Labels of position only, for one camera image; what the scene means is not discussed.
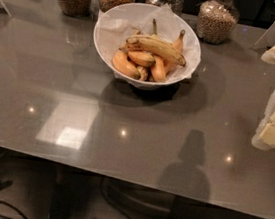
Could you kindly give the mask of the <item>long yellow-brown banana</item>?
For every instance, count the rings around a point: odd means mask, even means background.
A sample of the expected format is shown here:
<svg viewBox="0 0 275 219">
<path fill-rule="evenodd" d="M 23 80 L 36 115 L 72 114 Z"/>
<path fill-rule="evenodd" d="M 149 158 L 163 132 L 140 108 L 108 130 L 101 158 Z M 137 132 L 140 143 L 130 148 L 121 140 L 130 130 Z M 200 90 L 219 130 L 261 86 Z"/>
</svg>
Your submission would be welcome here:
<svg viewBox="0 0 275 219">
<path fill-rule="evenodd" d="M 186 60 L 183 54 L 168 42 L 145 35 L 132 35 L 125 40 L 127 50 L 149 51 L 161 56 L 167 61 L 179 66 L 185 66 Z"/>
</svg>

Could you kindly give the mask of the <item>orange banana front centre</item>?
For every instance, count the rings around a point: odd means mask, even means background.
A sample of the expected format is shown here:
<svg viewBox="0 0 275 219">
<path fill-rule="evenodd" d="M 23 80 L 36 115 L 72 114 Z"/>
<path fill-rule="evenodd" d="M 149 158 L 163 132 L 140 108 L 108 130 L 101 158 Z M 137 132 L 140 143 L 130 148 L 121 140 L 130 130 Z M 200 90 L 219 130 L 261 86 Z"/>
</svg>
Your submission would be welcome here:
<svg viewBox="0 0 275 219">
<path fill-rule="evenodd" d="M 166 72 L 164 69 L 164 61 L 160 56 L 154 57 L 155 64 L 151 66 L 151 75 L 155 82 L 164 82 L 166 80 Z"/>
</svg>

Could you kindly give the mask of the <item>small brown banana stub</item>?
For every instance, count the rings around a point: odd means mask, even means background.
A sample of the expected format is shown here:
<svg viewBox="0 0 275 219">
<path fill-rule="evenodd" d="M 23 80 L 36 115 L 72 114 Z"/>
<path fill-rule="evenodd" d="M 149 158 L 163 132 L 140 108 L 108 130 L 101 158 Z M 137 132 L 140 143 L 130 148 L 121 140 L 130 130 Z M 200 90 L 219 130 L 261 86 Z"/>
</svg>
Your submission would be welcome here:
<svg viewBox="0 0 275 219">
<path fill-rule="evenodd" d="M 140 73 L 140 80 L 146 81 L 148 79 L 148 72 L 149 72 L 148 67 L 138 66 L 137 69 L 138 69 L 138 72 Z"/>
</svg>

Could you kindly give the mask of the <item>orange banana middle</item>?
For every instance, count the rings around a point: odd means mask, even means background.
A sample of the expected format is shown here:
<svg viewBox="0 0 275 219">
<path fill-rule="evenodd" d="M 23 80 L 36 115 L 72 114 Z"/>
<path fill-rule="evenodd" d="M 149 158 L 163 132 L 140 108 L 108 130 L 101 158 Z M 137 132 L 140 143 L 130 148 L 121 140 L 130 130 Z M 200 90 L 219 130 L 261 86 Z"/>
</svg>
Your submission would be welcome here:
<svg viewBox="0 0 275 219">
<path fill-rule="evenodd" d="M 148 52 L 141 52 L 141 51 L 128 51 L 128 57 L 137 65 L 142 67 L 151 67 L 156 63 L 153 55 L 149 54 Z"/>
</svg>

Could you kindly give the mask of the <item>orange banana front left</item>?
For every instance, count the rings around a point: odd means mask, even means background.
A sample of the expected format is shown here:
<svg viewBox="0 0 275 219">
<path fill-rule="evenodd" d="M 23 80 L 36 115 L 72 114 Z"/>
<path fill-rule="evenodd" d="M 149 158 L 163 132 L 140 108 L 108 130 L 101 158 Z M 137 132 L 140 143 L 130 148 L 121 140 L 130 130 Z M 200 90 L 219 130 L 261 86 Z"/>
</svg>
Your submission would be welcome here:
<svg viewBox="0 0 275 219">
<path fill-rule="evenodd" d="M 117 71 L 124 74 L 124 76 L 132 79 L 140 78 L 140 73 L 137 67 L 127 59 L 127 54 L 121 50 L 117 50 L 113 55 L 112 65 Z"/>
</svg>

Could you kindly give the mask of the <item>glass jar of beans right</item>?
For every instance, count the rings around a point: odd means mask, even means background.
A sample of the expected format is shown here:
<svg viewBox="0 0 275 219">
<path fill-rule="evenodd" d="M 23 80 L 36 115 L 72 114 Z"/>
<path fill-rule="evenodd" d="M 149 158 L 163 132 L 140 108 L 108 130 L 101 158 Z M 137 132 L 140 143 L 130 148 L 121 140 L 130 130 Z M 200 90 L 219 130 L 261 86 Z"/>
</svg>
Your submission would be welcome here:
<svg viewBox="0 0 275 219">
<path fill-rule="evenodd" d="M 211 44 L 221 44 L 229 38 L 239 21 L 236 0 L 208 0 L 199 7 L 198 38 Z"/>
</svg>

